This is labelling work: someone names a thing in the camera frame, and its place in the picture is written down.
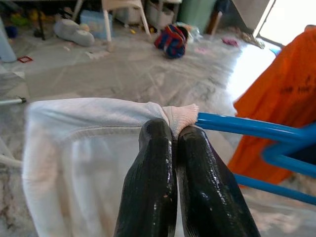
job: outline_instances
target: white chair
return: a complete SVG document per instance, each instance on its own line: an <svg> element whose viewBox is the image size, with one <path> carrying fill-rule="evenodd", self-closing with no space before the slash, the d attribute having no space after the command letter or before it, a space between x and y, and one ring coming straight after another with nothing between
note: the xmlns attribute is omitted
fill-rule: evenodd
<svg viewBox="0 0 316 237"><path fill-rule="evenodd" d="M111 28L110 28L108 11L116 10L118 8L125 8L125 7L136 7L139 9L146 34L148 35L149 38L151 37L141 0L102 0L102 8L103 8L103 13L104 13L105 27L107 31L107 40L108 40L109 45L112 39L111 39Z"/></svg>

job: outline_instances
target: chair leg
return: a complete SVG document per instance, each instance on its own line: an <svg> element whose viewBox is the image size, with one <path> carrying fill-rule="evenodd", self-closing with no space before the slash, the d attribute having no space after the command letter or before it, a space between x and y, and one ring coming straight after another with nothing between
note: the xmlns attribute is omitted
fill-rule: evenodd
<svg viewBox="0 0 316 237"><path fill-rule="evenodd" d="M78 16L78 13L82 7L82 3L83 3L83 0L77 0L77 3L76 3L76 6L75 6L75 10L74 10L74 13L73 13L73 16L71 17L71 19L73 21L76 21L77 19L77 16Z"/></svg>
<svg viewBox="0 0 316 237"><path fill-rule="evenodd" d="M141 7L141 8L139 8L139 10L140 10L140 15L142 17L142 21L143 21L143 25L144 25L146 34L148 35L148 38L151 39L151 35L150 35L150 31L149 31L147 20L146 20L146 16L145 16L145 13L144 13L144 9Z"/></svg>
<svg viewBox="0 0 316 237"><path fill-rule="evenodd" d="M108 41L108 51L113 51L112 46L112 39L111 39L111 27L110 27L110 20L109 20L109 13L106 9L103 9L104 20L105 20L105 29L107 32L107 41Z"/></svg>

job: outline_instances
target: plastic bin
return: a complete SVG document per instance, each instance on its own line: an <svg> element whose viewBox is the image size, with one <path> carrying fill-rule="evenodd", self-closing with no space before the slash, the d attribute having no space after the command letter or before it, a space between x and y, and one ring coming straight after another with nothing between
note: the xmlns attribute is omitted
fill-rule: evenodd
<svg viewBox="0 0 316 237"><path fill-rule="evenodd" d="M128 7L117 9L115 18L124 24L139 24L140 12L138 8Z"/></svg>
<svg viewBox="0 0 316 237"><path fill-rule="evenodd" d="M157 22L158 6L150 1L146 7L146 14L149 23ZM174 12L166 7L162 9L160 22L158 23L159 29L164 29L167 25L172 24Z"/></svg>
<svg viewBox="0 0 316 237"><path fill-rule="evenodd" d="M185 0L180 6L178 21L198 27L203 34L215 3L216 0Z"/></svg>
<svg viewBox="0 0 316 237"><path fill-rule="evenodd" d="M110 14L109 14L109 20L110 20L111 35L113 35L112 15ZM107 39L104 15L102 12L83 10L80 15L80 21L81 23L87 24L89 26L90 32L91 34L93 34L94 37L105 39L105 40Z"/></svg>

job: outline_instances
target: table leg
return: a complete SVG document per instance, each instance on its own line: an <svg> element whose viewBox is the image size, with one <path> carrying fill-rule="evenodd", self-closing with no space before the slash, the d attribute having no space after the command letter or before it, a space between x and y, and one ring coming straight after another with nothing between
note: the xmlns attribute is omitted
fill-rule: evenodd
<svg viewBox="0 0 316 237"><path fill-rule="evenodd" d="M211 36L215 34L222 16L223 16L223 13L221 11L212 12L211 20L206 30L207 34Z"/></svg>
<svg viewBox="0 0 316 237"><path fill-rule="evenodd" d="M39 21L39 29L40 29L41 39L45 40L43 23L41 21L40 2L39 1L36 2L36 10L37 10L37 13L38 13L38 21Z"/></svg>
<svg viewBox="0 0 316 237"><path fill-rule="evenodd" d="M162 8L163 8L163 0L159 0L158 14L157 14L157 20L156 20L156 25L155 25L156 28L157 28L158 34L161 31L161 29L160 29L160 19L161 19L161 15L162 15Z"/></svg>
<svg viewBox="0 0 316 237"><path fill-rule="evenodd" d="M179 6L180 6L180 4L176 4L176 5L174 6L174 9L173 9L174 16L173 16L173 19L172 19L172 23L175 23L175 22L177 21L178 12L179 12Z"/></svg>

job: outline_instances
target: blue metal rack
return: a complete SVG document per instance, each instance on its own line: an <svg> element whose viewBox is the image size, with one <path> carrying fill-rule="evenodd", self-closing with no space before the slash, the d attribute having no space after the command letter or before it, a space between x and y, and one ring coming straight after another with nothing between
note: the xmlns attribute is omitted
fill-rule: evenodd
<svg viewBox="0 0 316 237"><path fill-rule="evenodd" d="M208 130L251 135L278 141L275 145L264 150L263 159L267 163L316 178L315 165L286 156L286 154L291 154L316 143L316 124L304 128L293 128L246 118L199 113L196 125ZM316 197L314 196L238 174L235 174L235 178L241 185L316 205Z"/></svg>

